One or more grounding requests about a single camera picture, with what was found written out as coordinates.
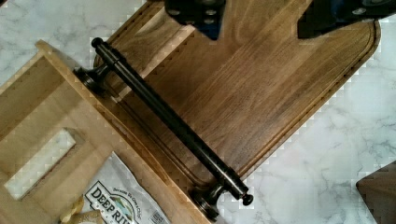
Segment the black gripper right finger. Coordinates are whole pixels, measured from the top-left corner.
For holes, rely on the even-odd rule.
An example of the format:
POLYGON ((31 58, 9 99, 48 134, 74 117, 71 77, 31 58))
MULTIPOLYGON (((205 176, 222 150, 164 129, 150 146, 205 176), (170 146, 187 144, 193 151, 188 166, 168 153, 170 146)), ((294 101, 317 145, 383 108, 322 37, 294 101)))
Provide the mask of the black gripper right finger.
POLYGON ((396 0, 313 0, 297 22, 300 39, 315 38, 360 21, 394 15, 396 0))

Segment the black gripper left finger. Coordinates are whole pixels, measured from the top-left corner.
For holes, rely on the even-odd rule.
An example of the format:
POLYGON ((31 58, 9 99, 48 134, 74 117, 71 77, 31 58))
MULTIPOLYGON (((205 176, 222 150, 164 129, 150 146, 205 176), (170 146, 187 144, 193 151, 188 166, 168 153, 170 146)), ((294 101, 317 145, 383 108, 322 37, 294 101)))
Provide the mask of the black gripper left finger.
POLYGON ((211 40, 217 40, 226 0, 164 0, 166 13, 181 25, 191 25, 211 40))

